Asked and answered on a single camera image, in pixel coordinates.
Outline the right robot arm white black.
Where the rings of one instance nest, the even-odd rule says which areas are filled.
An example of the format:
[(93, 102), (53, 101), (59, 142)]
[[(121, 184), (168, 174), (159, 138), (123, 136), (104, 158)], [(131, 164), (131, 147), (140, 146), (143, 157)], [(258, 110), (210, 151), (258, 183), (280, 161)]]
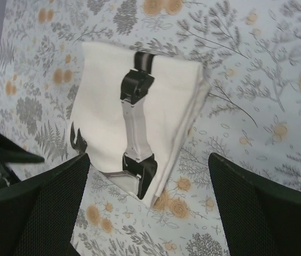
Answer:
[[(0, 134), (0, 164), (42, 163)], [(195, 233), (189, 255), (301, 255), (301, 192), (247, 171), (219, 154), (208, 159), (228, 250)], [(77, 255), (71, 231), (84, 192), (89, 157), (80, 154), (21, 181), (0, 180), (0, 255)]]

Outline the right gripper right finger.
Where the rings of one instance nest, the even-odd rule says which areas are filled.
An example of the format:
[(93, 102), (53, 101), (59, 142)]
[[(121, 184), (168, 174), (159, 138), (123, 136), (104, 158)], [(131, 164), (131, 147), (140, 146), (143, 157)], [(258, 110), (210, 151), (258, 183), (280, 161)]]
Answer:
[(217, 153), (209, 173), (231, 255), (301, 255), (301, 192)]

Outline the floral table mat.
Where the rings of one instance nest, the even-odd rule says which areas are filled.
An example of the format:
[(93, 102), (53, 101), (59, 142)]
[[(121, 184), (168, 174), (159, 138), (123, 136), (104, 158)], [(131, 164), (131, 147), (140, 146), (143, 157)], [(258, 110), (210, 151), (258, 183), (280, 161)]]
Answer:
[(21, 179), (75, 155), (66, 138), (81, 44), (201, 61), (211, 91), (155, 206), (90, 170), (72, 243), (81, 255), (228, 255), (211, 186), (216, 152), (301, 191), (301, 1), (7, 1), (0, 133), (44, 156)]

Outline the white t shirt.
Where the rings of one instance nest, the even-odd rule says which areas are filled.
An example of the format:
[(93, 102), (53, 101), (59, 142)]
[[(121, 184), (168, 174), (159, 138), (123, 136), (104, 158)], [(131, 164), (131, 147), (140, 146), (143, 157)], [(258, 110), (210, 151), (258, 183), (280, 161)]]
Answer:
[(85, 42), (82, 49), (69, 142), (111, 182), (152, 207), (210, 90), (206, 69), (102, 42)]

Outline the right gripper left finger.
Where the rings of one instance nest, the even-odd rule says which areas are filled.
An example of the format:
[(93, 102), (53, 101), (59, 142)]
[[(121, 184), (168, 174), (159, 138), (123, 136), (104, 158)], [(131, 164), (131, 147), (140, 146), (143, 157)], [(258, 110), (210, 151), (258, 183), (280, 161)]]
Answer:
[(0, 189), (0, 255), (70, 255), (90, 168), (80, 154)]

